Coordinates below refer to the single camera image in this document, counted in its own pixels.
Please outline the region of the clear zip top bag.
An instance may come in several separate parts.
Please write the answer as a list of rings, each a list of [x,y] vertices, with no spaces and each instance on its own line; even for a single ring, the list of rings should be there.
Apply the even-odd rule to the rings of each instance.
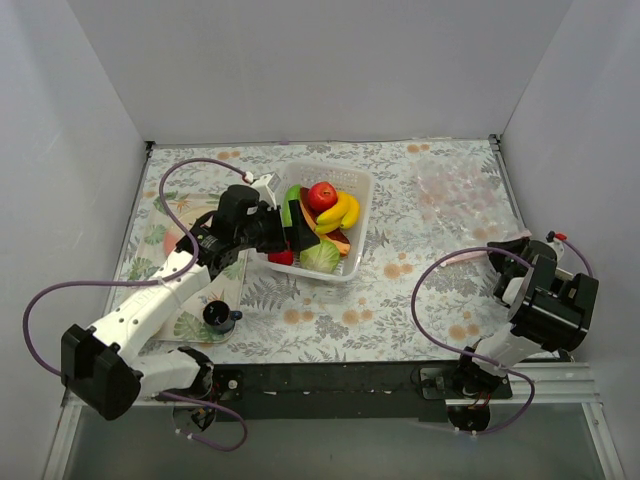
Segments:
[[[415,165],[417,205],[435,251],[528,237],[494,159],[424,155]]]

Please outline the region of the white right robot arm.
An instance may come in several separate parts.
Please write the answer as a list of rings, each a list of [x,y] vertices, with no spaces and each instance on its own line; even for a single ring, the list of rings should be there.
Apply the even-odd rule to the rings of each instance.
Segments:
[[[452,385],[469,398],[492,394],[511,367],[532,355],[575,350],[589,331],[599,287],[591,269],[571,274],[558,267],[564,251],[574,248],[564,234],[487,247],[499,274],[493,296],[508,309],[507,324],[459,357]]]

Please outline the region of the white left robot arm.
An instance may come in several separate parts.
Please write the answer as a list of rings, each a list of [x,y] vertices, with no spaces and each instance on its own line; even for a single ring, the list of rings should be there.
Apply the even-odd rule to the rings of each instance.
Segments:
[[[118,308],[87,328],[72,325],[61,338],[62,384],[104,419],[123,415],[140,397],[164,392],[193,400],[213,386],[213,363],[191,347],[141,356],[144,344],[240,252],[279,253],[286,230],[275,194],[264,179],[232,185],[216,210],[196,220],[152,277]]]

